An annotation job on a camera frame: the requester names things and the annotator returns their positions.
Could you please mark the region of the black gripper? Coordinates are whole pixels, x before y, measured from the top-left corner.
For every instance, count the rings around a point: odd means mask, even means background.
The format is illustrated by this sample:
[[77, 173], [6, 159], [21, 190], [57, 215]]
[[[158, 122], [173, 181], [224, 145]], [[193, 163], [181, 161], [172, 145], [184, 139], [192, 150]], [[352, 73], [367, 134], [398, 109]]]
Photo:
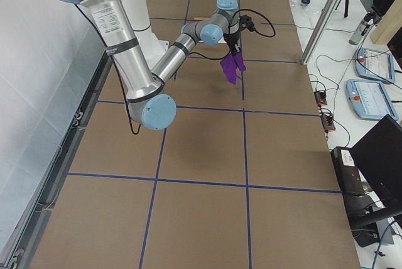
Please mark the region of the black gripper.
[[240, 52], [240, 44], [239, 40], [241, 37], [241, 18], [237, 17], [232, 21], [232, 23], [228, 26], [228, 30], [224, 33], [224, 40], [227, 43], [229, 50], [231, 52]]

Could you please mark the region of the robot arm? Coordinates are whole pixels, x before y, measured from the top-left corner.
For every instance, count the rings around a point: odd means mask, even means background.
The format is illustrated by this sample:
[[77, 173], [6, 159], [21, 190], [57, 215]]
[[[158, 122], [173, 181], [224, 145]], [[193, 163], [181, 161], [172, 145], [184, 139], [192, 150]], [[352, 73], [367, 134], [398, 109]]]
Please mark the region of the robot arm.
[[165, 83], [180, 68], [200, 41], [214, 46], [221, 39], [238, 39], [237, 0], [217, 0], [209, 19], [183, 26], [169, 47], [152, 33], [146, 0], [60, 0], [83, 6], [87, 18], [102, 38], [126, 92], [126, 111], [145, 128], [161, 130], [173, 122], [177, 105], [163, 93]]

